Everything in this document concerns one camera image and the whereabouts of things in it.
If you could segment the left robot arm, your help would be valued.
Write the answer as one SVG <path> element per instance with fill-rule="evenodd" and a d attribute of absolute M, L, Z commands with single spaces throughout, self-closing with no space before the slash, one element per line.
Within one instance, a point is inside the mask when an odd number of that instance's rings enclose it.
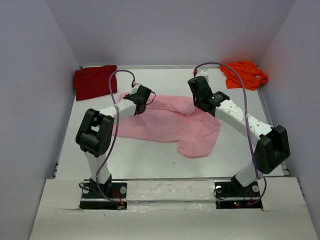
<path fill-rule="evenodd" d="M 152 90 L 138 84 L 114 106 L 101 110 L 88 109 L 75 137 L 84 152 L 90 169 L 90 182 L 97 196 L 110 194 L 112 175 L 107 167 L 107 150 L 112 150 L 120 121 L 145 112 Z"/>

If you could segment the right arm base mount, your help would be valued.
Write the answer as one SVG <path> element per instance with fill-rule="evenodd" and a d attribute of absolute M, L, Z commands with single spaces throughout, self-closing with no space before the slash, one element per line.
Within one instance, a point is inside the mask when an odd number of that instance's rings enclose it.
<path fill-rule="evenodd" d="M 248 186 L 242 186 L 235 177 L 231 180 L 217 181 L 214 183 L 213 195 L 218 210 L 263 209 L 261 192 L 256 180 Z"/>

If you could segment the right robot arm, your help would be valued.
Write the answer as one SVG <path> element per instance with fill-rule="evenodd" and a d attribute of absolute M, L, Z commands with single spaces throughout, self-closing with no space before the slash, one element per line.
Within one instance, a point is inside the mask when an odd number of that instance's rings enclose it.
<path fill-rule="evenodd" d="M 264 123 L 242 110 L 221 91 L 213 93 L 204 76 L 188 80 L 194 105 L 227 123 L 248 139 L 254 159 L 236 173 L 230 183 L 235 196 L 242 196 L 249 185 L 270 174 L 290 156 L 287 130 Z"/>

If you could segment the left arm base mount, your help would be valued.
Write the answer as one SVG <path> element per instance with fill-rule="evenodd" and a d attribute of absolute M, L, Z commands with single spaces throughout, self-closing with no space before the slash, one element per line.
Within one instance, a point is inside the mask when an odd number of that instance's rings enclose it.
<path fill-rule="evenodd" d="M 128 183 L 110 181 L 98 188 L 92 179 L 79 183 L 82 210 L 126 210 Z"/>

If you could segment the pink t shirt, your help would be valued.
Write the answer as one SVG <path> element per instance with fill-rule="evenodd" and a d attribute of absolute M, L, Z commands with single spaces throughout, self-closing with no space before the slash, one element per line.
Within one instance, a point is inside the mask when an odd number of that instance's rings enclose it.
<path fill-rule="evenodd" d="M 188 96 L 157 95 L 144 113 L 130 116 L 113 128 L 118 137 L 177 143 L 188 158 L 211 154 L 221 129 L 220 122 L 194 106 Z"/>

